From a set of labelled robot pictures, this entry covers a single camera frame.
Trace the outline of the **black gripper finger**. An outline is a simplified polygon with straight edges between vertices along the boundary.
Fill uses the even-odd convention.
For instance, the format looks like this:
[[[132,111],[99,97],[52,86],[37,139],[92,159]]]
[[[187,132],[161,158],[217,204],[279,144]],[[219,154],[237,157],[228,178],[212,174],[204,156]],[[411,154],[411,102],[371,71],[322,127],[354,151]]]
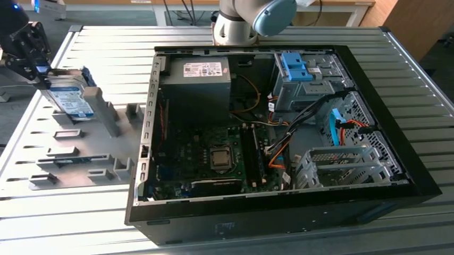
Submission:
[[[48,90],[51,82],[48,72],[51,70],[51,47],[43,24],[29,22],[17,38],[13,40],[16,59],[27,60],[31,70],[36,72],[36,79],[31,83],[39,90]]]
[[[36,79],[36,72],[25,59],[16,59],[8,54],[1,54],[1,78],[16,82],[32,83]]]

